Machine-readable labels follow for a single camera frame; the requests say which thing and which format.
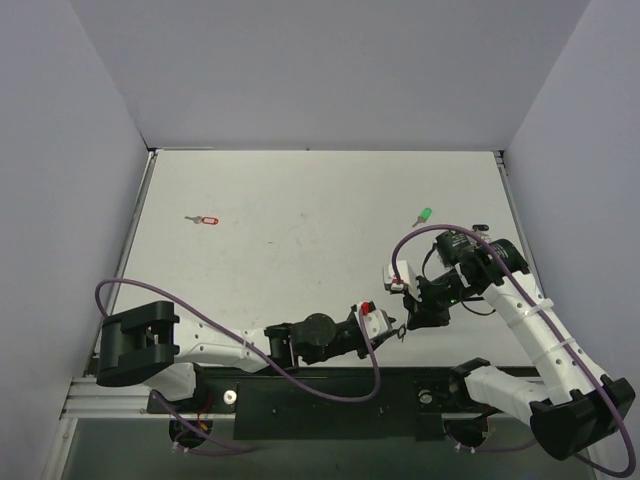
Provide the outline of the small black keyring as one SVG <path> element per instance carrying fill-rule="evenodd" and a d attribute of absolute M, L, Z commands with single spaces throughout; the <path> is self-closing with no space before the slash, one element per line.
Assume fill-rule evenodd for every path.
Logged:
<path fill-rule="evenodd" d="M 406 328 L 406 325 L 403 324 L 397 329 L 396 337 L 400 342 L 403 342 L 406 334 L 407 334 L 407 328 Z"/>

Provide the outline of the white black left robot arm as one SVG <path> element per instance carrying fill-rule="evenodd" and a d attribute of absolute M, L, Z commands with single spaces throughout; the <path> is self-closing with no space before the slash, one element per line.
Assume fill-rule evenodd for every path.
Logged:
<path fill-rule="evenodd" d="M 398 332 L 395 320 L 372 302 L 351 307 L 346 320 L 315 313 L 297 323 L 233 330 L 226 335 L 200 320 L 180 318 L 169 301 L 155 301 L 107 317 L 101 327 L 97 383 L 103 387 L 167 382 L 165 394 L 181 410 L 200 408 L 204 384 L 195 366 L 256 373 L 274 361 L 291 370 L 350 352 L 360 358 Z"/>

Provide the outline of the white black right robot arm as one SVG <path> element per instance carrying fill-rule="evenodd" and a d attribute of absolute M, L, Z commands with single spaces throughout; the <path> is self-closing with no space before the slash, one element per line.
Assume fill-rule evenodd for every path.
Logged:
<path fill-rule="evenodd" d="M 511 415 L 557 460 L 578 457 L 618 433 L 629 460 L 620 474 L 628 476 L 636 461 L 624 422 L 636 398 L 631 384 L 612 379 L 570 335 L 512 242 L 487 241 L 475 231 L 441 224 L 419 228 L 399 243 L 430 231 L 438 234 L 433 247 L 444 274 L 429 280 L 413 273 L 399 260 L 398 249 L 388 267 L 385 286 L 402 294 L 408 329 L 445 326 L 453 306 L 479 296 L 510 329 L 542 381 L 532 384 L 476 358 L 453 369 L 446 386 L 449 402 L 459 409 L 484 404 Z"/>

